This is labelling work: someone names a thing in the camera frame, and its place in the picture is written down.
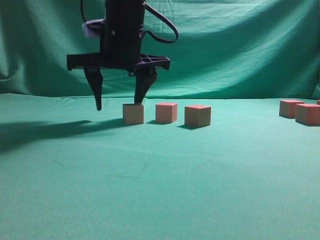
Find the green fabric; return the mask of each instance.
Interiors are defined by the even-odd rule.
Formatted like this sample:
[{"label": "green fabric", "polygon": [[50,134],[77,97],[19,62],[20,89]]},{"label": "green fabric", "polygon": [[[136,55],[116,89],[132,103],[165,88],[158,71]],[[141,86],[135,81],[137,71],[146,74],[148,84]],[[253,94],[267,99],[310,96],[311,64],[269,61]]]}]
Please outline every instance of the green fabric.
[{"label": "green fabric", "polygon": [[[99,51],[86,38],[79,0],[0,0],[0,93],[90,96],[82,70],[66,55]],[[85,0],[88,19],[103,0]],[[318,0],[149,0],[177,26],[180,39],[146,36],[143,53],[168,56],[148,98],[320,98]],[[145,28],[173,38],[149,13]],[[134,77],[104,70],[105,97],[132,97]]]},{"label": "green fabric", "polygon": [[[126,126],[132,98],[98,112],[1,94],[0,239],[319,239],[319,127],[278,116],[279,99],[178,99],[178,120],[155,124],[160,101]],[[189,104],[212,125],[185,128]]]}]

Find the wooden cube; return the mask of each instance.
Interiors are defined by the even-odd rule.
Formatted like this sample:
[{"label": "wooden cube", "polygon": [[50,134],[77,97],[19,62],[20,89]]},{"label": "wooden cube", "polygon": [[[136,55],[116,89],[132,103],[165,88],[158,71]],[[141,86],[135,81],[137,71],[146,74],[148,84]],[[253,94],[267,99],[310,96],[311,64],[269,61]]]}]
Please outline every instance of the wooden cube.
[{"label": "wooden cube", "polygon": [[211,106],[189,105],[184,107],[184,124],[191,127],[204,127],[211,124]]},{"label": "wooden cube", "polygon": [[295,121],[305,125],[320,125],[320,105],[297,104]]},{"label": "wooden cube", "polygon": [[178,104],[175,102],[160,102],[155,105],[155,121],[158,123],[173,123],[178,119]]},{"label": "wooden cube", "polygon": [[139,103],[123,104],[123,121],[128,125],[143,124],[144,106]]},{"label": "wooden cube", "polygon": [[304,104],[304,101],[286,99],[280,101],[279,116],[288,119],[294,119],[296,117],[297,104]]}]

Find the cable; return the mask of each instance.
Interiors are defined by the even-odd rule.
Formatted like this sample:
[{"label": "cable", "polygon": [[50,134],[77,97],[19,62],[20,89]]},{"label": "cable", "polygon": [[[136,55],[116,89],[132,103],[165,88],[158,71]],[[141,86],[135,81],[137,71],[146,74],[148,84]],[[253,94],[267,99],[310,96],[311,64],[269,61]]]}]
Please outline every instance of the cable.
[{"label": "cable", "polygon": [[161,21],[163,21],[166,25],[169,26],[169,28],[171,28],[174,33],[175,33],[175,40],[167,40],[167,39],[163,39],[161,37],[156,36],[153,32],[151,31],[145,31],[143,32],[143,37],[145,36],[146,33],[150,34],[150,36],[155,39],[158,42],[164,43],[164,44],[172,44],[175,41],[178,40],[179,38],[179,33],[177,28],[175,27],[175,25],[168,19],[166,18],[164,15],[162,15],[160,12],[158,12],[157,10],[155,10],[154,8],[152,8],[149,4],[145,4],[145,9],[148,10],[151,14],[153,14],[155,17],[157,17],[158,19],[160,19]]},{"label": "cable", "polygon": [[84,0],[80,0],[80,9],[81,9],[81,15],[84,22],[86,22],[86,17],[84,14]]}]

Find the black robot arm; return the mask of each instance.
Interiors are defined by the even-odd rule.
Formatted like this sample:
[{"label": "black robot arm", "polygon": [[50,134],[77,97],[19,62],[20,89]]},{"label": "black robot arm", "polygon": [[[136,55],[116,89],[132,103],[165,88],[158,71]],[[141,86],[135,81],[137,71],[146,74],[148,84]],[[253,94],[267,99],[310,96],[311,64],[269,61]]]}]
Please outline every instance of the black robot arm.
[{"label": "black robot arm", "polygon": [[[83,20],[86,22],[83,0],[80,5]],[[175,40],[163,39],[150,31],[144,31],[145,10],[164,21],[174,31]],[[67,69],[84,69],[98,111],[102,109],[103,76],[100,69],[127,70],[129,76],[135,76],[134,103],[141,104],[157,79],[156,69],[169,70],[171,63],[166,56],[141,54],[142,39],[148,33],[159,42],[171,44],[179,37],[177,28],[165,16],[146,4],[145,0],[105,0],[105,18],[93,21],[87,24],[87,27],[99,35],[100,51],[68,54]]]}]

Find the green backdrop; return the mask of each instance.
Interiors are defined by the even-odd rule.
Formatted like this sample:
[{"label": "green backdrop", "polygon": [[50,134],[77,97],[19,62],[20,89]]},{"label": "green backdrop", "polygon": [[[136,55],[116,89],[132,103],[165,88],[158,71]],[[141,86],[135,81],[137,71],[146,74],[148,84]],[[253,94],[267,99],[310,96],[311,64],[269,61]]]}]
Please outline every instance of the green backdrop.
[{"label": "green backdrop", "polygon": [[[82,70],[66,55],[99,50],[82,31],[79,0],[0,0],[0,93],[90,96]],[[168,56],[169,71],[148,98],[320,98],[318,0],[149,0],[177,26],[163,44],[146,36],[143,53]],[[103,0],[85,0],[88,19],[104,16]],[[145,28],[167,38],[160,20]],[[135,78],[104,70],[105,97],[132,97]]]}]

